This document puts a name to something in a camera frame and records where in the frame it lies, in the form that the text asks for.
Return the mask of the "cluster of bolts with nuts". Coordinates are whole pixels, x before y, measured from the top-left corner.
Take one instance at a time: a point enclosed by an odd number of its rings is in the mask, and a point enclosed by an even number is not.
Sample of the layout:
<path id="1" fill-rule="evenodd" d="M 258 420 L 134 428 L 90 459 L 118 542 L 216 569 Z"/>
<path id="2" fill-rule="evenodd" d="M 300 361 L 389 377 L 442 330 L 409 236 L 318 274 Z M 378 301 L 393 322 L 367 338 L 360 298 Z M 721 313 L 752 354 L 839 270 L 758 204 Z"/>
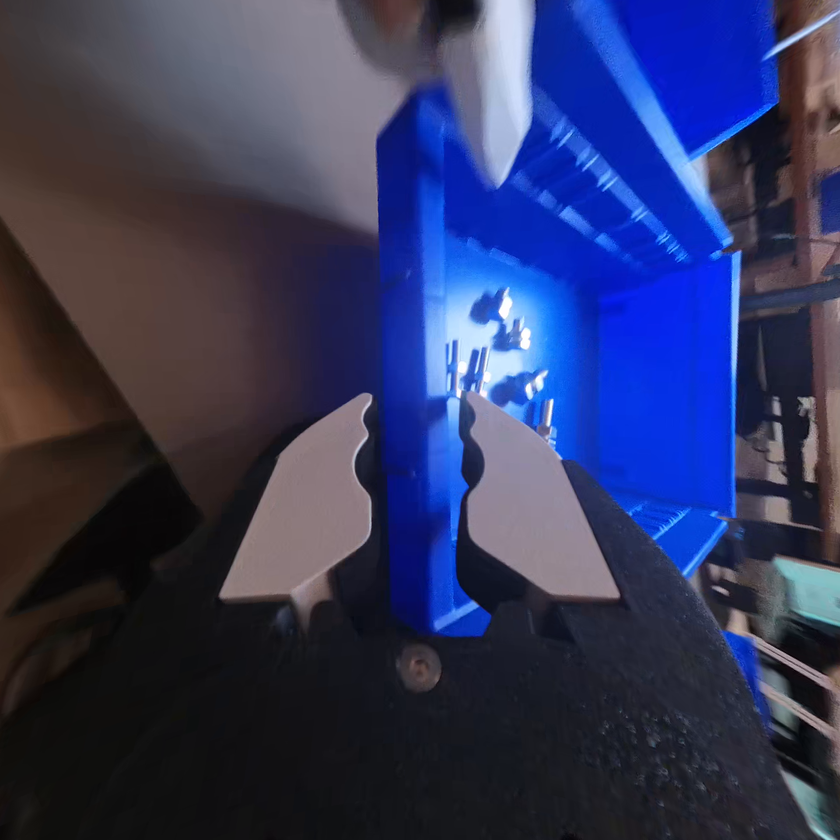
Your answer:
<path id="1" fill-rule="evenodd" d="M 513 302 L 509 287 L 484 292 L 474 301 L 469 320 L 478 327 L 493 327 L 494 332 L 471 349 L 467 359 L 462 354 L 459 338 L 447 342 L 445 396 L 459 400 L 464 392 L 473 392 L 501 408 L 521 408 L 523 422 L 556 449 L 554 399 L 545 394 L 550 371 L 523 366 L 510 371 L 511 362 L 521 360 L 530 351 L 533 339 L 525 317 L 511 316 Z"/>

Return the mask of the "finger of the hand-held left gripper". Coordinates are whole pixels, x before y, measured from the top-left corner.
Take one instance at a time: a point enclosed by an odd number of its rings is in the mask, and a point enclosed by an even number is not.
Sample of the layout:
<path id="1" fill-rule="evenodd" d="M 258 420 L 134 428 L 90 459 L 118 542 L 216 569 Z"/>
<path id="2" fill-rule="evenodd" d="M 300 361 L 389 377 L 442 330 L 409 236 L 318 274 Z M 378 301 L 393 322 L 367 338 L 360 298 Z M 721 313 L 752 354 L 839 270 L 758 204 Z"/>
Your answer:
<path id="1" fill-rule="evenodd" d="M 532 125 L 533 1 L 469 2 L 440 35 L 440 63 L 481 180 L 501 186 Z"/>

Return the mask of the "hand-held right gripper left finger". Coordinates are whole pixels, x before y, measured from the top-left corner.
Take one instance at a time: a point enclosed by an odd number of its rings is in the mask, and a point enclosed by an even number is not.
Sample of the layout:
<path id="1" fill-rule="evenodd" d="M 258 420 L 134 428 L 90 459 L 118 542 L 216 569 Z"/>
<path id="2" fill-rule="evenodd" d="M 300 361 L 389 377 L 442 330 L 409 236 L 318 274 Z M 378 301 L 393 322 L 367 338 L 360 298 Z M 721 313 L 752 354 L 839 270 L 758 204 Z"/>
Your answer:
<path id="1" fill-rule="evenodd" d="M 298 435 L 276 460 L 230 566 L 226 604 L 352 609 L 375 588 L 381 530 L 375 501 L 376 407 L 360 394 Z"/>

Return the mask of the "blue plastic bin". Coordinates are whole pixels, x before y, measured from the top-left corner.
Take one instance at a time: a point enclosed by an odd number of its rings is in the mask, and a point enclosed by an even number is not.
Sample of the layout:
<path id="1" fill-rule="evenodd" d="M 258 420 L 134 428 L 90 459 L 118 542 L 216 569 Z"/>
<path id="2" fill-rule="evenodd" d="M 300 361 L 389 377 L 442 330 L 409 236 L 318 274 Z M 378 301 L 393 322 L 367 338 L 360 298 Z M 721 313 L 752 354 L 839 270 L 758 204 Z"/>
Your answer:
<path id="1" fill-rule="evenodd" d="M 694 163 L 778 101 L 771 2 L 538 2 L 532 125 L 485 187 L 444 83 L 377 139 L 392 606 L 420 631 L 480 634 L 456 578 L 469 320 L 509 287 L 546 368 L 556 450 L 686 577 L 736 514 L 740 253 Z"/>
<path id="2" fill-rule="evenodd" d="M 760 673 L 760 660 L 755 643 L 750 637 L 743 636 L 729 631 L 723 631 L 733 657 L 745 678 L 752 695 L 753 703 L 758 710 L 763 728 L 769 737 L 773 735 L 773 720 L 767 699 L 762 692 L 762 677 Z"/>

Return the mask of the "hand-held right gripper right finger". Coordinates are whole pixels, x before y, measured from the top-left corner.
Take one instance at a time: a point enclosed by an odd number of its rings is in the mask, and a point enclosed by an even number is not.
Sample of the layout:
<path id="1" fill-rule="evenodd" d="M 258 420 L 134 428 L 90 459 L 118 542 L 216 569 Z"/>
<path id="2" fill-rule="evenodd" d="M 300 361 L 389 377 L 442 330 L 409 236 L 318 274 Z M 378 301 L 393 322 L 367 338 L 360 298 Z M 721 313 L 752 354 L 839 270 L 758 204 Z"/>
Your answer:
<path id="1" fill-rule="evenodd" d="M 571 479 L 551 446 L 475 392 L 458 415 L 467 485 L 460 506 L 457 578 L 487 612 L 524 601 L 614 605 L 618 585 Z"/>

